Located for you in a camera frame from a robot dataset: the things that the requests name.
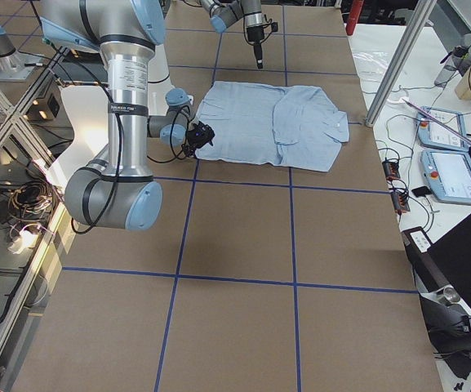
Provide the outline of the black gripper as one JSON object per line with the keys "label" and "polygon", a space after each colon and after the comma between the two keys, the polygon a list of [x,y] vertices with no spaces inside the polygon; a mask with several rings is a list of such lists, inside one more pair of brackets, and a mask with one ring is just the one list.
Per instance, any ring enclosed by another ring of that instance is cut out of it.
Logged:
{"label": "black gripper", "polygon": [[184,155],[192,157],[197,149],[209,143],[209,127],[196,126],[185,133]]}
{"label": "black gripper", "polygon": [[253,47],[254,56],[257,59],[258,69],[264,68],[261,43],[264,41],[264,27],[262,25],[246,27],[247,40]]}

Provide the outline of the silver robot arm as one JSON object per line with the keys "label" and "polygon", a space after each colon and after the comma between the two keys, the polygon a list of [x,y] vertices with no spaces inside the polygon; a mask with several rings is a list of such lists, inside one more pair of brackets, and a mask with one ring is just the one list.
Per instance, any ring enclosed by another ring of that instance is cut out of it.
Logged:
{"label": "silver robot arm", "polygon": [[265,16],[261,1],[241,0],[221,3],[214,0],[199,0],[197,4],[206,10],[211,26],[217,33],[224,33],[230,26],[242,20],[247,43],[253,47],[258,69],[263,69],[262,42],[264,37]]}
{"label": "silver robot arm", "polygon": [[214,131],[195,118],[189,96],[166,94],[167,113],[149,115],[149,62],[163,44],[166,26],[157,1],[45,1],[42,31],[53,44],[100,54],[108,74],[108,144],[71,175],[64,204],[73,220],[95,227],[145,230],[162,206],[162,186],[148,166],[150,137],[176,158],[210,144]]}

